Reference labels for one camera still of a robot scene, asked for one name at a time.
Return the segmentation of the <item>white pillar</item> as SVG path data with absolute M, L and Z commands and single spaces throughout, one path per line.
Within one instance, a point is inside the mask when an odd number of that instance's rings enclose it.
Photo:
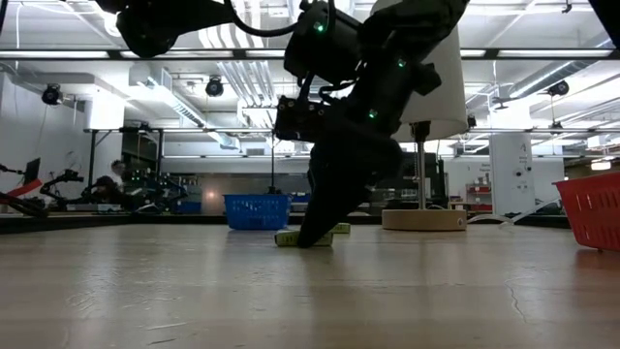
M 490 137 L 493 213 L 523 213 L 535 206 L 532 146 L 529 134 Z

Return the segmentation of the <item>person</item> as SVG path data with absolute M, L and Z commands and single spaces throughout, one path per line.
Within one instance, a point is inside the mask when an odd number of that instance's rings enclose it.
M 100 203 L 120 205 L 123 193 L 118 184 L 107 175 L 99 177 L 94 183 L 92 196 Z

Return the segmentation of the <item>black metal gantry frame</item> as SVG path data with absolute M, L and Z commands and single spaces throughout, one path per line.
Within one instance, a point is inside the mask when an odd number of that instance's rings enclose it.
M 157 173 L 171 174 L 304 174 L 310 152 L 284 152 L 268 128 L 148 128 L 87 129 L 90 159 L 96 147 L 114 134 L 146 136 L 156 144 Z

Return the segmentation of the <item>red storage shelf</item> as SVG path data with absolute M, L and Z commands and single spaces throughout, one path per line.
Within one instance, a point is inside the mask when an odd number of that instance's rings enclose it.
M 466 199 L 469 209 L 473 212 L 490 213 L 493 210 L 489 184 L 467 184 Z

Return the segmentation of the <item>red plastic basket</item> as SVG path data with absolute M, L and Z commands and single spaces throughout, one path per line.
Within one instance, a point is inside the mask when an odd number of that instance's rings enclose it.
M 555 182 L 576 242 L 620 252 L 620 172 Z

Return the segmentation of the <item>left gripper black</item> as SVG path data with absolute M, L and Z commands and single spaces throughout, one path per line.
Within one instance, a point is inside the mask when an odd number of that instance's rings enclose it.
M 401 147 L 390 135 L 344 118 L 313 121 L 309 141 L 314 144 L 309 162 L 312 196 L 297 239 L 301 248 L 316 244 L 369 199 L 371 191 L 365 186 L 397 175 L 403 162 Z M 327 181 L 337 175 L 350 175 L 351 184 L 361 186 L 328 187 Z

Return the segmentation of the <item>white shade wooden base lamp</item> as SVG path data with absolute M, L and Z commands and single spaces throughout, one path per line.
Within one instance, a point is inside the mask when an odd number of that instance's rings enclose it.
M 414 142 L 417 146 L 418 208 L 385 209 L 382 224 L 386 230 L 397 231 L 463 231 L 464 210 L 427 207 L 431 190 L 426 186 L 428 162 L 424 148 L 428 141 L 446 139 L 468 128 L 458 30 L 454 28 L 425 61 L 434 65 L 442 84 L 426 96 L 411 96 L 401 115 L 401 126 L 393 135 L 399 142 Z

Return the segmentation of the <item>blue plastic basket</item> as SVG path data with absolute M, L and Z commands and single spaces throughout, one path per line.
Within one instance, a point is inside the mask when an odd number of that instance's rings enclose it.
M 282 194 L 224 196 L 228 225 L 233 230 L 277 231 L 287 226 L 291 199 Z

